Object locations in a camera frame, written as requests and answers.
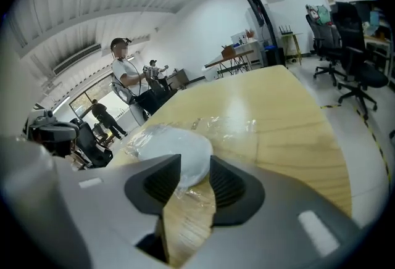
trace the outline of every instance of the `ceiling light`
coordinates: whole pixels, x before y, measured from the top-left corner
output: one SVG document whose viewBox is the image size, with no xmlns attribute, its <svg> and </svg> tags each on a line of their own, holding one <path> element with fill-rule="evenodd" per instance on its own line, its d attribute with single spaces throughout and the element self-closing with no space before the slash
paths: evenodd
<svg viewBox="0 0 395 269">
<path fill-rule="evenodd" d="M 52 112 L 55 113 L 64 105 L 68 100 L 70 99 L 70 96 L 67 96 Z"/>
</svg>

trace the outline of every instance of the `white corrugated ceiling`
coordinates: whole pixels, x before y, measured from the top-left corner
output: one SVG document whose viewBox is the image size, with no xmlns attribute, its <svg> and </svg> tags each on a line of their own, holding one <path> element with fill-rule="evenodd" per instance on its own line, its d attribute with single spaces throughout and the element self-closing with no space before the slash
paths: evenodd
<svg viewBox="0 0 395 269">
<path fill-rule="evenodd" d="M 7 14 L 7 28 L 15 50 L 41 85 L 56 83 L 55 66 L 90 45 L 101 44 L 101 57 L 50 93 L 48 99 L 59 101 L 111 63 L 106 53 L 112 39 L 149 37 L 188 1 L 16 0 Z M 146 44 L 133 49 L 142 50 Z"/>
</svg>

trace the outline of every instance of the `air conditioner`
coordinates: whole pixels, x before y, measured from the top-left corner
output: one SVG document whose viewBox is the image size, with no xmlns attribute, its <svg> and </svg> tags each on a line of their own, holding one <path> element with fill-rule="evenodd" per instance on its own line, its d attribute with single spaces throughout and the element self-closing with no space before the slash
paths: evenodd
<svg viewBox="0 0 395 269">
<path fill-rule="evenodd" d="M 75 65 L 76 63 L 82 61 L 83 59 L 87 58 L 88 56 L 98 51 L 101 51 L 100 44 L 89 46 L 88 48 L 83 49 L 82 51 L 74 54 L 73 56 L 69 57 L 67 60 L 63 61 L 61 64 L 56 66 L 52 71 L 56 76 L 58 76 L 59 74 L 63 73 L 65 70 L 70 68 L 71 66 Z"/>
</svg>

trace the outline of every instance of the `man in white shirt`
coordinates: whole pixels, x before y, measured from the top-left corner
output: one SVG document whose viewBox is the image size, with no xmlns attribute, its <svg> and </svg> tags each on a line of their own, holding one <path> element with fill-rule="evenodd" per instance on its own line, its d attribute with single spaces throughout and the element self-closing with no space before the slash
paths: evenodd
<svg viewBox="0 0 395 269">
<path fill-rule="evenodd" d="M 156 66 L 156 60 L 150 60 L 149 62 L 149 71 L 150 71 L 150 76 L 154 77 L 166 91 L 169 91 L 168 86 L 167 86 L 167 81 L 162 72 L 168 69 L 168 66 L 166 65 L 165 68 L 160 69 L 159 67 Z"/>
<path fill-rule="evenodd" d="M 161 104 L 149 89 L 146 74 L 138 73 L 136 67 L 125 59 L 128 55 L 127 42 L 121 38 L 113 39 L 110 49 L 114 55 L 112 71 L 115 77 L 133 93 L 135 101 L 153 115 L 161 107 Z"/>
</svg>

